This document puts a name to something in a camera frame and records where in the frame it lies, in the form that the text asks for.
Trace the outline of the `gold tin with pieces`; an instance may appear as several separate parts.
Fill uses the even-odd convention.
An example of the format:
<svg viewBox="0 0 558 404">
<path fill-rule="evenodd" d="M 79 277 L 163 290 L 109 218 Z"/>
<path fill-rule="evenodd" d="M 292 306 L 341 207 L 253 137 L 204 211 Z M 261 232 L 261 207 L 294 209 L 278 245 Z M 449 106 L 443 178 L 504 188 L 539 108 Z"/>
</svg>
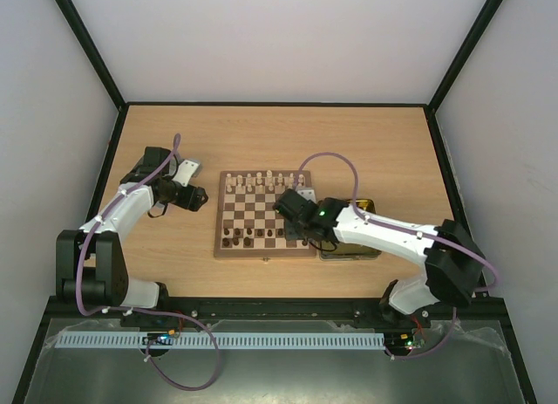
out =
<svg viewBox="0 0 558 404">
<path fill-rule="evenodd" d="M 342 208 L 349 207 L 348 200 L 326 197 L 318 203 L 321 223 L 325 223 L 327 234 L 320 240 L 312 239 L 314 247 L 319 250 L 322 260 L 372 260 L 381 255 L 380 250 L 365 245 L 345 243 L 336 236 L 333 242 L 333 229 L 338 225 L 338 215 Z"/>
</svg>

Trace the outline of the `wooden chess board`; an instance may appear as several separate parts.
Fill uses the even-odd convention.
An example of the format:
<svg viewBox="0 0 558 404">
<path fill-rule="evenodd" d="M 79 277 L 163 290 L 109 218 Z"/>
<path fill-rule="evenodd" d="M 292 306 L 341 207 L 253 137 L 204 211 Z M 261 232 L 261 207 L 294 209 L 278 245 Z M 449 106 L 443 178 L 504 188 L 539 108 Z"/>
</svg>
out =
<svg viewBox="0 0 558 404">
<path fill-rule="evenodd" d="M 262 185 L 255 184 L 262 172 Z M 219 180 L 214 257 L 219 259 L 314 257 L 316 250 L 289 229 L 273 206 L 288 188 L 311 188 L 310 172 L 222 171 Z"/>
</svg>

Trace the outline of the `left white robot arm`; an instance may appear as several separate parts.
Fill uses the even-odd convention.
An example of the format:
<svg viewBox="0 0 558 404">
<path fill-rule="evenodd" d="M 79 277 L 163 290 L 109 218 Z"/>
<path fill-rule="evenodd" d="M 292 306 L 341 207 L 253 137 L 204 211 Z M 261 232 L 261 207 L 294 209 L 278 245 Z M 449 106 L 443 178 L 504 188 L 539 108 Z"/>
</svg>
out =
<svg viewBox="0 0 558 404">
<path fill-rule="evenodd" d="M 160 282 L 130 277 L 122 242 L 142 216 L 164 215 L 170 205 L 197 211 L 208 201 L 204 188 L 190 183 L 201 163 L 183 159 L 178 148 L 146 147 L 120 180 L 114 197 L 79 229 L 62 231 L 56 241 L 56 296 L 88 315 L 88 305 L 154 309 L 167 295 Z"/>
</svg>

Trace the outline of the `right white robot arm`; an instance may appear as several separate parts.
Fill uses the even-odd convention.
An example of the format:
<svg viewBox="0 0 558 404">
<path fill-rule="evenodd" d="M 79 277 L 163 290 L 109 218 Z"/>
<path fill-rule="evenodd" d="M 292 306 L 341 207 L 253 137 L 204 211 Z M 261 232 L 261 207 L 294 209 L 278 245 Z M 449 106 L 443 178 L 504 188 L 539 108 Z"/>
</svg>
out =
<svg viewBox="0 0 558 404">
<path fill-rule="evenodd" d="M 309 241 L 361 245 L 416 264 L 420 273 L 390 282 L 379 301 L 381 319 L 392 327 L 437 303 L 469 306 L 486 266 L 471 236 L 452 220 L 439 226 L 405 223 L 354 202 L 330 197 L 314 202 L 291 188 L 280 195 L 274 210 Z"/>
</svg>

